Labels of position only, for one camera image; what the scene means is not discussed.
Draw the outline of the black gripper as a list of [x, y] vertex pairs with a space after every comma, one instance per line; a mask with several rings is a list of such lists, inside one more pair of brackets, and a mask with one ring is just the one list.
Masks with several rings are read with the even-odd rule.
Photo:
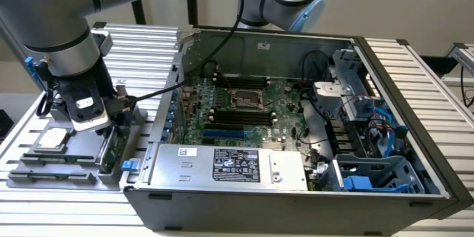
[[64, 102], [75, 131], [103, 132], [108, 127], [130, 127], [132, 124], [132, 107], [123, 106], [104, 61], [99, 60], [79, 75], [53, 77], [52, 89]]

